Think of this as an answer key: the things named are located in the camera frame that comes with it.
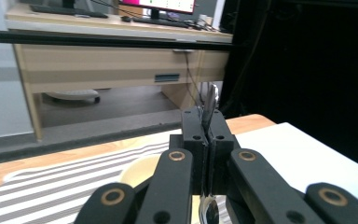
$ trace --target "keyboard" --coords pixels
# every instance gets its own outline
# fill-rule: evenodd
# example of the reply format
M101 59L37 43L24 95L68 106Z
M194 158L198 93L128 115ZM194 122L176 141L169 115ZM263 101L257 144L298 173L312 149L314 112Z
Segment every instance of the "keyboard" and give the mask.
M95 17L95 18L108 18L105 14L101 12L90 12L83 9L76 8L66 8L66 7L43 7L43 6L30 6L31 10L34 12L50 13L50 14L61 14L61 15L79 15L86 17Z
M142 22L142 23L149 23L155 25L165 25L165 26L174 26L174 27L181 27L181 28L188 28L187 24L184 24L180 21L165 21L165 20L153 20L148 18L132 18L133 21Z

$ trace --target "black cable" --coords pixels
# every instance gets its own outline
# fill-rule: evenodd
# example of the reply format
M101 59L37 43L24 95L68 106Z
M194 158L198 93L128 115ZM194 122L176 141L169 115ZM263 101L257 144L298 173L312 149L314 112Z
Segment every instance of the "black cable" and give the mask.
M124 10L124 9L119 8L119 7L115 7L113 5L110 5L110 4L106 3L106 2L104 2L103 0L98 0L98 1L97 0L91 0L91 2L94 2L96 4L100 4L102 6L115 8L115 9L120 10L120 11L122 11L124 13L127 13L127 14L129 14L129 15L131 15L133 17L137 17L137 18L139 18L139 16L146 16L147 17L147 15L144 15L144 14L140 14L140 13L137 13L137 12L130 12L128 10Z
M195 103L197 106L200 106L200 103L196 100L196 98L193 96L193 94L192 94L190 88L188 87L188 82L187 82L187 81L188 81L188 77L190 77L192 84L196 87L197 93L199 94L200 101L201 101L201 103L203 104L202 96L201 96L199 87L197 86L197 83L194 81L194 78L193 78L193 76L191 75L190 67L189 67L189 65L188 65L188 56L187 56L187 52L186 52L186 51L185 51L185 57L186 57L186 87L187 87L187 91L188 91L188 93L190 94L191 98L193 99L194 103Z

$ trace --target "table surface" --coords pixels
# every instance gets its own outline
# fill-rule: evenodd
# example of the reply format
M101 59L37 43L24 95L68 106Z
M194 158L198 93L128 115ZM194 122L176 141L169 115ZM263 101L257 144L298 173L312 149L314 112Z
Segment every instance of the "table surface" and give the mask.
M29 5L17 4L7 12L6 23L7 28L13 30L184 39L220 43L231 43L232 40L232 35L220 32L198 31L140 22L124 22L117 15L107 16L109 18L100 19L37 13L33 12Z
M250 115L227 120L227 125L233 134L246 133L272 126L274 124L274 122L261 115ZM87 157L114 152L129 147L141 147L145 144L160 142L161 136L166 137L167 133L155 133L146 136L100 144L92 147L82 147L44 156L32 157L29 159L0 163L0 184L2 183L5 175L15 171L84 159Z

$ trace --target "black and white striped cloth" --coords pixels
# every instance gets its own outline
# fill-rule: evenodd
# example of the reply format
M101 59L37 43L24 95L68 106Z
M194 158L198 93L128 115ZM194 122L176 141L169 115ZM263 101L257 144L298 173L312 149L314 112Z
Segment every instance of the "black and white striped cloth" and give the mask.
M168 149L168 142L16 172L0 186L0 223L73 223L98 187L116 182L130 162ZM224 197L220 217L230 223Z

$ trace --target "monitor screen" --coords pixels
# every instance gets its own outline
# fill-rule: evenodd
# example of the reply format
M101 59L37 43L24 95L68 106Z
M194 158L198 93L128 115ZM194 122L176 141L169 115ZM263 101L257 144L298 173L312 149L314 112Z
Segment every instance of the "monitor screen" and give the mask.
M193 14L195 0L120 0L121 5Z

